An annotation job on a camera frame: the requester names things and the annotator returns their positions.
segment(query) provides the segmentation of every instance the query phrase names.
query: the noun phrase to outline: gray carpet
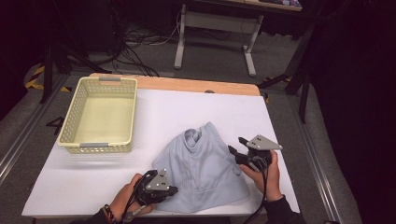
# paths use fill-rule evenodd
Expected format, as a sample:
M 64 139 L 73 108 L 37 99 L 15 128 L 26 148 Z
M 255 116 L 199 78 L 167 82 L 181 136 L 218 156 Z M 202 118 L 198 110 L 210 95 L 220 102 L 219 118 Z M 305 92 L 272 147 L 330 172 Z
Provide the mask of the gray carpet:
M 252 55 L 258 75 L 249 77 L 241 51 L 245 36 L 232 34 L 226 40 L 219 41 L 205 33 L 189 31 L 186 37 L 183 64 L 179 70 L 173 68 L 177 48 L 175 41 L 159 46 L 141 45 L 135 49 L 135 52 L 144 64 L 156 69 L 164 77 L 259 84 L 264 77 L 275 77 L 284 72 L 298 44 L 289 36 L 259 35 L 253 50 L 256 53 Z M 92 60 L 104 57 L 106 56 L 92 55 Z M 117 73 L 112 63 L 102 66 Z M 132 65 L 115 62 L 115 66 L 122 73 L 139 73 Z M 89 74 L 86 71 L 89 69 L 75 68 L 64 85 L 75 87 L 80 76 Z M 309 162 L 307 146 L 299 128 L 300 121 L 293 114 L 297 106 L 296 102 L 300 98 L 287 96 L 283 91 L 285 86 L 285 83 L 278 83 L 262 93 L 269 93 L 267 104 L 269 114 L 278 141 L 284 147 L 283 155 L 301 211 L 307 223 L 323 223 L 324 220 L 329 219 L 328 213 Z M 7 155 L 35 109 L 42 106 L 38 103 L 41 93 L 42 91 L 39 90 L 29 90 L 22 101 L 0 121 L 1 158 Z M 39 118 L 31 138 L 23 147 L 22 154 L 0 185 L 1 223 L 32 222 L 31 218 L 22 217 L 21 211 L 29 197 L 29 188 L 35 183 L 56 139 L 55 128 L 46 127 L 46 124 L 65 116 L 72 96 L 73 92 L 56 92 L 50 105 L 45 108 L 43 116 Z M 313 88 L 308 98 L 305 128 L 312 139 L 318 162 L 329 180 L 342 223 L 361 223 L 354 198 L 332 154 L 332 146 Z M 245 217 L 232 217 L 231 220 L 233 224 L 242 223 Z M 253 223 L 264 223 L 265 220 L 266 216 L 261 215 Z M 40 219 L 36 223 L 68 223 L 69 221 L 70 219 Z

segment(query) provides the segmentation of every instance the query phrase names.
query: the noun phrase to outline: gray fabric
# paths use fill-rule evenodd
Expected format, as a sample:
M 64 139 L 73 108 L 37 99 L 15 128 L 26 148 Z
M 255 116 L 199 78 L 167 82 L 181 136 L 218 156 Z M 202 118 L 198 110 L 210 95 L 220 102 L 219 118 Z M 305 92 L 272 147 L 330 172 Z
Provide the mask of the gray fabric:
M 242 171 L 211 122 L 178 135 L 152 166 L 166 169 L 169 185 L 178 187 L 175 196 L 157 204 L 158 210 L 193 213 L 249 195 Z

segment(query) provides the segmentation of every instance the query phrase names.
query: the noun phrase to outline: white tabletop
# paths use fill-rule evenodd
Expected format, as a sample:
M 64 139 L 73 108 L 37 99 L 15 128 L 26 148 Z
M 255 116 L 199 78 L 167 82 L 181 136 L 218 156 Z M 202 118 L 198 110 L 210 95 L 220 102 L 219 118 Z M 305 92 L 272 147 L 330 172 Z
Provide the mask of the white tabletop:
M 54 144 L 22 215 L 27 217 L 74 217 L 95 214 L 111 203 L 119 189 L 135 173 L 151 170 L 151 163 L 177 135 L 211 121 L 225 144 L 247 153 L 238 137 L 257 134 L 276 141 L 264 100 L 260 96 L 211 94 L 186 91 L 137 91 L 132 152 L 118 154 L 70 154 Z M 278 151 L 280 187 L 293 211 L 299 212 L 282 154 Z M 246 176 L 250 196 L 244 200 L 194 214 L 154 210 L 147 216 L 250 215 L 262 194 Z

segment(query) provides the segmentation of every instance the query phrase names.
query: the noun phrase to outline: desk leg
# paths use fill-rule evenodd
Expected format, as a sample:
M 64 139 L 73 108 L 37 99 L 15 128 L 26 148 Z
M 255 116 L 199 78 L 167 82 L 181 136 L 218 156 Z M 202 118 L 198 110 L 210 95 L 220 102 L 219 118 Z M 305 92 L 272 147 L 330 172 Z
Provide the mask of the desk leg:
M 262 25 L 262 18 L 263 16 L 259 16 L 259 18 L 257 19 L 257 23 L 254 25 L 254 30 L 253 33 L 251 34 L 250 43 L 248 44 L 248 46 L 244 46 L 244 53 L 245 53 L 245 59 L 247 61 L 248 74 L 251 77 L 256 76 L 256 69 L 254 69 L 253 59 L 251 58 L 251 50 L 253 49 L 254 42 L 256 41 L 256 37 L 259 34 L 260 27 Z
M 175 58 L 175 68 L 181 68 L 181 62 L 183 61 L 183 52 L 184 52 L 184 29 L 186 27 L 186 5 L 183 5 L 181 8 L 181 17 L 180 17 L 180 34 L 178 36 L 178 44 L 177 44 L 177 52 Z

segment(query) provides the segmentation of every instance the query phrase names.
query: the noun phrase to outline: person's arm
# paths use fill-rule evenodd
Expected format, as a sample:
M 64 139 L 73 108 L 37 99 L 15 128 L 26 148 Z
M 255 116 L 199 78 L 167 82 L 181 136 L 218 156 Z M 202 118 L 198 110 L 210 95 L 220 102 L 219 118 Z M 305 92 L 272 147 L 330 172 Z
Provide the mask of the person's arm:
M 132 178 L 129 184 L 126 184 L 114 198 L 113 202 L 107 208 L 101 208 L 99 212 L 97 212 L 92 217 L 89 217 L 85 220 L 75 220 L 70 224 L 111 224 L 112 220 L 110 218 L 111 215 L 115 218 L 117 222 L 121 221 L 122 213 L 125 209 L 126 204 L 128 203 L 129 197 L 134 191 L 134 185 L 136 182 L 142 177 L 141 174 L 136 174 L 134 178 Z M 128 209 L 129 212 L 136 211 L 140 208 L 140 204 L 138 202 L 134 202 Z M 154 209 L 154 205 L 147 205 L 139 215 L 144 215 L 150 213 Z
M 271 150 L 272 163 L 268 166 L 266 202 L 264 208 L 267 211 L 267 224 L 303 224 L 304 218 L 291 210 L 286 197 L 282 195 L 279 188 L 280 172 L 277 165 L 277 154 Z M 240 165 L 241 170 L 253 179 L 256 188 L 264 192 L 264 180 L 262 173 L 255 172 L 246 165 Z

